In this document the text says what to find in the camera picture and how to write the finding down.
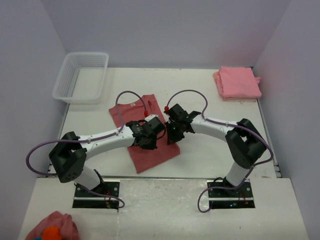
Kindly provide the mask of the red polo t shirt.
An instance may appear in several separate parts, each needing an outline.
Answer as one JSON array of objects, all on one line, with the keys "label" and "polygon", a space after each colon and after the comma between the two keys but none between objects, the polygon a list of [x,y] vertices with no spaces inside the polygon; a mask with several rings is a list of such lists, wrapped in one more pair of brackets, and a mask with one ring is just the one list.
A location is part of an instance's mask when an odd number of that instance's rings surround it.
[{"label": "red polo t shirt", "polygon": [[[145,118],[144,106],[151,115],[158,115],[162,123],[165,122],[164,116],[158,105],[157,99],[154,94],[143,95],[142,100],[137,100],[128,104],[119,104],[119,112],[125,123],[129,121],[138,121]],[[133,161],[136,172],[138,174],[151,169],[159,164],[162,164],[180,154],[179,146],[175,144],[167,144],[167,136],[165,135],[157,141],[157,149],[146,150],[138,146],[129,147],[127,150]]]}]

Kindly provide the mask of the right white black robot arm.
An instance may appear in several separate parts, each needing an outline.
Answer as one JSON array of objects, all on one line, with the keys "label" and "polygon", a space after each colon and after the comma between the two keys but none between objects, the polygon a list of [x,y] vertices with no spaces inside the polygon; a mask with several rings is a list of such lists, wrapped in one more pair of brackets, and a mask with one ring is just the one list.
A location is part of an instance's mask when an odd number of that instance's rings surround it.
[{"label": "right white black robot arm", "polygon": [[262,136],[246,118],[238,122],[220,122],[205,118],[199,111],[188,113],[179,104],[166,106],[164,113],[168,116],[165,125],[169,145],[181,141],[185,133],[203,134],[226,142],[233,158],[231,169],[223,179],[226,187],[240,185],[267,150]]}]

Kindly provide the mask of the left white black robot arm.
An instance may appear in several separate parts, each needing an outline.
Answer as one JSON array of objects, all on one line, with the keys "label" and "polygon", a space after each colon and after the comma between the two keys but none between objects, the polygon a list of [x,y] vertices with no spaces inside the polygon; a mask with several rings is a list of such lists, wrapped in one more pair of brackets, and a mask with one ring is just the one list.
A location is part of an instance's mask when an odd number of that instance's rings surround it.
[{"label": "left white black robot arm", "polygon": [[158,135],[166,126],[157,116],[129,121],[123,126],[94,135],[77,136],[66,133],[49,153],[49,159],[61,183],[74,182],[89,190],[102,184],[98,172],[86,166],[96,155],[118,149],[138,146],[143,150],[157,148]]}]

